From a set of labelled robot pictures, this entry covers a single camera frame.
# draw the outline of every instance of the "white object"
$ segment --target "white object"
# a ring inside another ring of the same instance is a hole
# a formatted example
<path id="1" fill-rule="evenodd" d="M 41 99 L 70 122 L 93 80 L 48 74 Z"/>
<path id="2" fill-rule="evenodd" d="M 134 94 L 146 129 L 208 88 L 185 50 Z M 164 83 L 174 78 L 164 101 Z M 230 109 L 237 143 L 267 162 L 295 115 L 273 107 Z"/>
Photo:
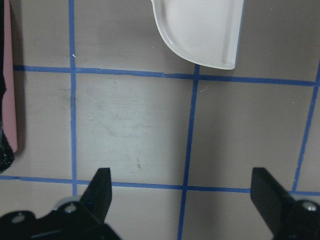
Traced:
<path id="1" fill-rule="evenodd" d="M 190 62 L 231 70 L 236 58 L 244 0 L 151 0 L 166 45 Z"/>

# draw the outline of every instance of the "grid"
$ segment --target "grid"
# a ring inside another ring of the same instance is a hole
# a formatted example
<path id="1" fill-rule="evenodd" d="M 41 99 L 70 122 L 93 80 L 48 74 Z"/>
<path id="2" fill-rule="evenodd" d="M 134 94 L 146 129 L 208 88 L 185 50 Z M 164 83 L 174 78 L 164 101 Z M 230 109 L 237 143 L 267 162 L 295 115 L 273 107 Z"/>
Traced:
<path id="1" fill-rule="evenodd" d="M 102 75 L 131 75 L 138 77 L 153 77 L 153 78 L 171 78 L 171 79 L 187 79 L 193 81 L 191 103 L 190 103 L 190 115 L 189 115 L 189 126 L 188 136 L 184 163 L 184 176 L 182 185 L 173 184 L 150 184 L 150 183 L 130 183 L 130 182 L 113 182 L 114 187 L 127 187 L 127 188 L 149 188 L 149 189 L 170 189 L 170 190 L 181 190 L 181 203 L 180 203 L 180 215 L 179 224 L 177 231 L 177 239 L 182 239 L 186 199 L 188 191 L 203 191 L 203 192 L 232 192 L 232 193 L 244 193 L 249 194 L 249 188 L 232 188 L 232 187 L 204 187 L 204 186 L 190 186 L 188 185 L 189 180 L 189 169 L 192 153 L 192 141 L 193 141 L 193 130 L 194 120 L 197 103 L 197 92 L 198 82 L 200 80 L 205 81 L 221 81 L 221 82 L 238 82 L 238 83 L 255 83 L 255 84 L 276 84 L 276 85 L 292 85 L 292 86 L 304 86 L 313 88 L 312 98 L 308 110 L 307 121 L 305 124 L 304 135 L 301 143 L 299 152 L 297 167 L 295 176 L 292 184 L 291 194 L 302 195 L 302 196 L 320 196 L 320 192 L 314 191 L 297 191 L 297 186 L 300 178 L 301 166 L 304 160 L 304 153 L 309 137 L 309 132 L 313 120 L 315 111 L 315 105 L 317 95 L 320 87 L 320 63 L 317 70 L 315 81 L 305 80 L 290 80 L 290 79 L 275 79 L 275 78 L 256 78 L 256 77 L 235 77 L 235 76 L 216 76 L 216 75 L 203 75 L 200 74 L 200 66 L 194 65 L 193 74 L 174 73 L 166 74 L 163 72 L 154 71 L 137 71 L 137 70 L 119 70 L 119 69 L 100 69 L 100 68 L 85 68 L 76 67 L 75 62 L 75 14 L 74 14 L 74 0 L 69 0 L 68 5 L 68 21 L 69 21 L 69 61 L 70 67 L 50 67 L 50 66 L 27 66 L 27 65 L 16 65 L 14 71 L 24 72 L 43 72 L 43 73 L 68 73 L 70 74 L 71 93 L 70 93 L 70 129 L 71 129 L 71 162 L 72 162 L 72 178 L 61 179 L 61 178 L 44 178 L 44 177 L 21 177 L 21 176 L 8 176 L 0 175 L 0 180 L 20 180 L 24 182 L 41 182 L 41 183 L 57 183 L 57 184 L 70 184 L 72 185 L 72 195 L 77 195 L 77 185 L 88 185 L 90 181 L 78 180 L 77 179 L 77 123 L 76 123 L 76 88 L 77 88 L 77 74 L 102 74 Z"/>

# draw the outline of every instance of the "grid square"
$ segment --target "grid square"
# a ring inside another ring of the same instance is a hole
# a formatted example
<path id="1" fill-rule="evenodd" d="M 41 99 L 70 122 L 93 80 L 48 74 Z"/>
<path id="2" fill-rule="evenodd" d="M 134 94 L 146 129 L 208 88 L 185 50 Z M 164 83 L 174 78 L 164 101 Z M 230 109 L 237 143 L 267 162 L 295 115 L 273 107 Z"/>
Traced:
<path id="1" fill-rule="evenodd" d="M 69 67 L 68 1 L 11 0 L 15 65 Z"/>
<path id="2" fill-rule="evenodd" d="M 82 194 L 87 186 L 78 185 Z M 176 240 L 181 190 L 113 187 L 106 222 L 122 239 Z"/>
<path id="3" fill-rule="evenodd" d="M 299 191 L 320 192 L 320 103 L 315 105 L 309 137 L 306 144 L 300 178 Z"/>
<path id="4" fill-rule="evenodd" d="M 70 75 L 15 72 L 18 151 L 3 175 L 71 178 Z"/>
<path id="5" fill-rule="evenodd" d="M 270 240 L 247 193 L 188 191 L 183 240 Z"/>
<path id="6" fill-rule="evenodd" d="M 200 81 L 189 185 L 249 188 L 265 167 L 291 189 L 313 88 Z"/>
<path id="7" fill-rule="evenodd" d="M 110 167 L 113 181 L 181 185 L 192 80 L 77 75 L 77 173 Z"/>
<path id="8" fill-rule="evenodd" d="M 193 73 L 162 40 L 150 0 L 76 0 L 74 8 L 78 68 Z"/>
<path id="9" fill-rule="evenodd" d="M 318 0 L 245 2 L 234 70 L 201 74 L 314 81 L 320 48 Z"/>
<path id="10" fill-rule="evenodd" d="M 12 211 L 28 210 L 41 218 L 62 198 L 71 195 L 71 185 L 62 183 L 0 180 L 0 217 Z"/>

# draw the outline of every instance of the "pink board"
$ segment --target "pink board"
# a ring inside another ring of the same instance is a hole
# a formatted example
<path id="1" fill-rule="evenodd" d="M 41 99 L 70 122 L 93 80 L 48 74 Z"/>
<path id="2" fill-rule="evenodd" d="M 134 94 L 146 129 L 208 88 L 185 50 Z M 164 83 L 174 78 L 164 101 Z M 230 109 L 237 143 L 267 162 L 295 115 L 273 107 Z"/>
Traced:
<path id="1" fill-rule="evenodd" d="M 6 91 L 2 99 L 3 131 L 12 151 L 17 151 L 17 124 L 15 107 L 14 70 L 12 58 L 10 3 L 4 0 L 4 60 L 3 76 Z"/>

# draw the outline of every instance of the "metal screw head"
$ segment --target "metal screw head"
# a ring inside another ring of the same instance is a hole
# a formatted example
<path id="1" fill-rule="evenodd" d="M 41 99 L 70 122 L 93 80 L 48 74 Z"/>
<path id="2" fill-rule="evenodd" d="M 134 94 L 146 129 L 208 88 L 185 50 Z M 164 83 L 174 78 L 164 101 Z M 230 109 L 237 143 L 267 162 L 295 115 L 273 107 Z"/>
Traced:
<path id="1" fill-rule="evenodd" d="M 314 205 L 312 202 L 310 202 L 310 201 L 304 201 L 303 203 L 302 203 L 302 206 L 306 209 L 306 210 L 308 210 L 308 211 L 310 211 L 310 212 L 315 212 L 315 211 L 317 211 L 317 206 L 316 205 Z"/>
<path id="2" fill-rule="evenodd" d="M 65 207 L 64 212 L 67 213 L 67 214 L 71 214 L 75 210 L 77 210 L 77 207 L 73 203 L 71 203 L 69 206 Z"/>
<path id="3" fill-rule="evenodd" d="M 19 214 L 15 217 L 12 218 L 11 223 L 13 224 L 18 224 L 21 223 L 25 220 L 25 215 L 23 215 L 21 212 L 19 212 Z"/>

